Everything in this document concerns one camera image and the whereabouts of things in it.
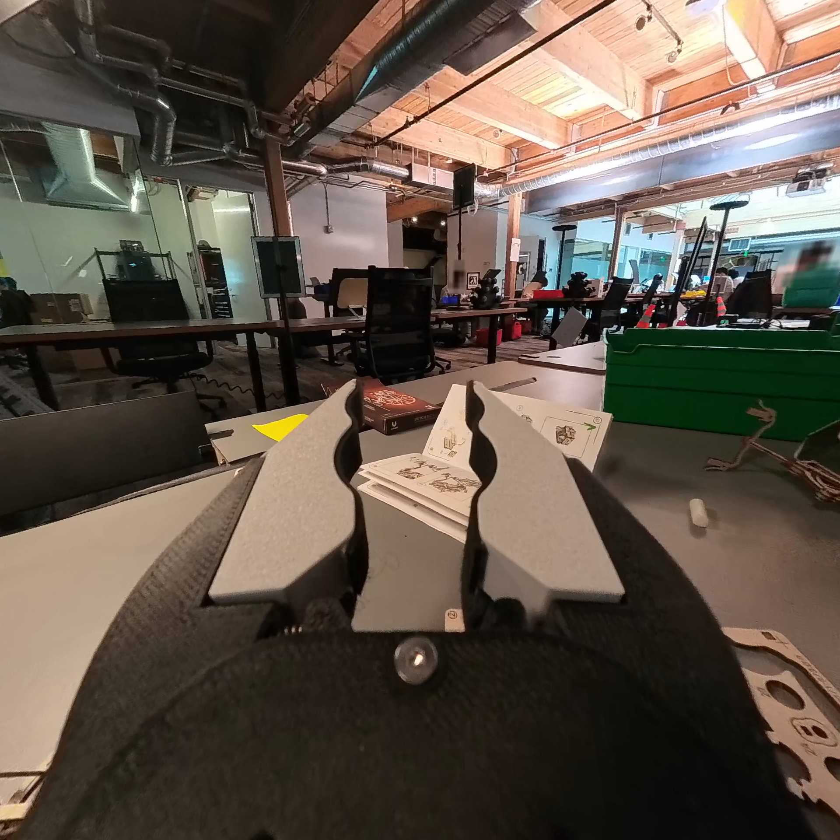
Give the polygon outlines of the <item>black floor lamp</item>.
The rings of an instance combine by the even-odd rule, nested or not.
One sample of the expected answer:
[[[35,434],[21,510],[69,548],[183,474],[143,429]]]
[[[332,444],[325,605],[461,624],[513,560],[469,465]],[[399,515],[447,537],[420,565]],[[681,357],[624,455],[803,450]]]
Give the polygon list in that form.
[[[561,223],[553,226],[554,233],[560,237],[558,265],[554,282],[554,288],[556,290],[561,290],[566,287],[571,278],[577,228],[577,224],[570,223]]]

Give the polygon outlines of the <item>black padded office chair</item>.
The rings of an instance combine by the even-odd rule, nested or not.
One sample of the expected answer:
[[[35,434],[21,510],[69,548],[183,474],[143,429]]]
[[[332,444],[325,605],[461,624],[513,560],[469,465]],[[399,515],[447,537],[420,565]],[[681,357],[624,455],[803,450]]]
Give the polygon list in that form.
[[[188,310],[177,280],[121,280],[103,282],[110,319],[115,325],[188,320]],[[178,382],[210,365],[214,360],[211,341],[204,350],[194,340],[132,340],[119,347],[119,359],[102,350],[111,373],[138,377],[132,388],[163,385],[168,394],[178,393]]]

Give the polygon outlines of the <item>dark red model kit box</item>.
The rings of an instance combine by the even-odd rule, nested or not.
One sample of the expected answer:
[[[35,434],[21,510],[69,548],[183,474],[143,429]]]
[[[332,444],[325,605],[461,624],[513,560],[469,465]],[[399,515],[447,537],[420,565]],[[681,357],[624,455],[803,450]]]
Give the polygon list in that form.
[[[362,423],[360,431],[376,431],[391,436],[433,424],[442,410],[441,404],[432,404],[408,395],[372,377],[356,377],[364,387]]]

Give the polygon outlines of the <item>cardboard box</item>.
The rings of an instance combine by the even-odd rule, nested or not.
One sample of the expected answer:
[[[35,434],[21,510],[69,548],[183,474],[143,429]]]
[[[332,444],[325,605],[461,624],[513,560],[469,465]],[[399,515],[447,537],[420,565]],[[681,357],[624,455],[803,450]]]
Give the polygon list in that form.
[[[32,293],[31,318],[38,324],[79,324],[93,314],[89,296],[82,292]]]

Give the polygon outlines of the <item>long dark desk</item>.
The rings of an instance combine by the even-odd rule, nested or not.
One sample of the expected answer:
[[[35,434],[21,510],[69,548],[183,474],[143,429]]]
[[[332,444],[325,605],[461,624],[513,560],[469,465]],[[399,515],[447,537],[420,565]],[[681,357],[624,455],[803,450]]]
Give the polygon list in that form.
[[[294,333],[334,333],[340,330],[362,330],[364,319],[303,318],[288,322],[279,320],[249,321],[242,318],[174,320],[154,322],[101,322],[91,324],[20,325],[1,330],[2,349],[24,351],[30,377],[42,403],[59,411],[60,402],[52,381],[39,357],[40,347],[68,349],[118,349],[130,341],[142,343],[171,343],[190,340],[221,341],[244,335],[248,356],[251,388],[254,393],[255,409],[266,411],[266,393],[259,365],[256,335],[266,334],[281,340],[280,366],[283,396],[288,405],[300,401],[297,364],[291,348]]]

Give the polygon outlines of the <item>white instruction booklet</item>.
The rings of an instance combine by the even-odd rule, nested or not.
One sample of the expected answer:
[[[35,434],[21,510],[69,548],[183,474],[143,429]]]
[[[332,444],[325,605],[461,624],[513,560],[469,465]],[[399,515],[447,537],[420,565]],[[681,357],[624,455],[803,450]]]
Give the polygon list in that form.
[[[358,489],[460,543],[480,481],[470,469],[423,455],[399,455],[360,467]]]

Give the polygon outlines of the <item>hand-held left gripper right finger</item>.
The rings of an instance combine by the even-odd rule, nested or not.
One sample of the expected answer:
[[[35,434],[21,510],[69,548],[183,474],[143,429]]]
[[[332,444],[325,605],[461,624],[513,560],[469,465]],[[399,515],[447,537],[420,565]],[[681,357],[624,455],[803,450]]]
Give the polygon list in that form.
[[[513,603],[538,624],[557,601],[619,603],[625,589],[573,476],[571,462],[500,396],[467,384],[471,501],[461,571],[464,623]]]

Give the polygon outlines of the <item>green plastic crate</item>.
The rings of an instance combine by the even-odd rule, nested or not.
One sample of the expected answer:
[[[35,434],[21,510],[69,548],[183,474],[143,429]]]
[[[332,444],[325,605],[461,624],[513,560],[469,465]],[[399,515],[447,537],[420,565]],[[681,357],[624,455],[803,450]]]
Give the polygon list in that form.
[[[604,409],[625,424],[801,442],[839,417],[838,326],[629,329],[605,338]]]

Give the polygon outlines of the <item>wooden bicycle model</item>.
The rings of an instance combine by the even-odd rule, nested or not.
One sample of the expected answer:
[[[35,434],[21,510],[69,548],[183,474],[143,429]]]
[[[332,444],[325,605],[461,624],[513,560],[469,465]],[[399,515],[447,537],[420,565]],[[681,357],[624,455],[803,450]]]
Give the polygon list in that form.
[[[793,477],[804,481],[815,499],[831,504],[839,503],[839,421],[817,428],[798,444],[792,455],[783,455],[770,448],[763,436],[774,428],[777,412],[758,400],[747,414],[759,421],[759,427],[744,437],[732,460],[709,458],[706,471],[729,472],[740,468],[753,455],[769,458]]]

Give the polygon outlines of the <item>black mesh office chair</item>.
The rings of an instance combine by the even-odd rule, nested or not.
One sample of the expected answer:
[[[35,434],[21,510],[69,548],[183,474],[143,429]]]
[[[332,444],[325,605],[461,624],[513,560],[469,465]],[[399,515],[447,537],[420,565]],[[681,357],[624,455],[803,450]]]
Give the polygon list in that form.
[[[448,372],[436,359],[432,276],[409,268],[369,266],[364,330],[351,360],[360,377],[393,385]]]

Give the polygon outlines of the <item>framed sign on stand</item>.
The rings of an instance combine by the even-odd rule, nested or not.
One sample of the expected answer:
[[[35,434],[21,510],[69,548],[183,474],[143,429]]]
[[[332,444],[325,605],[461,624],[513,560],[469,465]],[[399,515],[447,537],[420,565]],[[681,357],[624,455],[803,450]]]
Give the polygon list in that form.
[[[307,296],[298,236],[252,237],[259,295],[263,299]]]

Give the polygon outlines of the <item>wooden laser-cut part sheet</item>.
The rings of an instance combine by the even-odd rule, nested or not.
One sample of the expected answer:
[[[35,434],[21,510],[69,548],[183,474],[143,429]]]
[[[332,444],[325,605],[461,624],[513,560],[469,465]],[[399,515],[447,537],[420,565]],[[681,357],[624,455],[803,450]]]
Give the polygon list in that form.
[[[785,782],[819,837],[838,838],[839,695],[776,631],[726,627]]]

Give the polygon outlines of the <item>dark grey desk divider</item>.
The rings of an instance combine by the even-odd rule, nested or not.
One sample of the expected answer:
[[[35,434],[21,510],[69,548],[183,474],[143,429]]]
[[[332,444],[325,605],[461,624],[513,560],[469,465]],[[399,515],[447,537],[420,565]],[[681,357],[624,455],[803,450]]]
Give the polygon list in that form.
[[[1,514],[203,467],[213,456],[192,392],[3,419]]]

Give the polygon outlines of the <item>yellow sticky note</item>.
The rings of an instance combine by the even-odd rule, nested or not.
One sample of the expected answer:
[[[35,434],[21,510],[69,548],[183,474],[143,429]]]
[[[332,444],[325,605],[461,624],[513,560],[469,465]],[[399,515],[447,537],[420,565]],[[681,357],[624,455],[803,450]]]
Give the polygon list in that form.
[[[279,442],[308,419],[305,413],[299,413],[277,419],[269,423],[254,423],[252,428],[273,442]]]

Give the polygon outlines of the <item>pale paper sheets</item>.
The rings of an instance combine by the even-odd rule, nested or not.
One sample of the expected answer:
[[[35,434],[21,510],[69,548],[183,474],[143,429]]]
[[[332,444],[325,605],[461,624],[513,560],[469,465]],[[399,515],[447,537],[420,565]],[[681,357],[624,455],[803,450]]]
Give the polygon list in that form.
[[[27,816],[36,795],[49,771],[54,753],[51,753],[35,770],[1,772],[2,782],[14,782],[15,788],[5,801],[1,802],[2,832],[16,828]]]

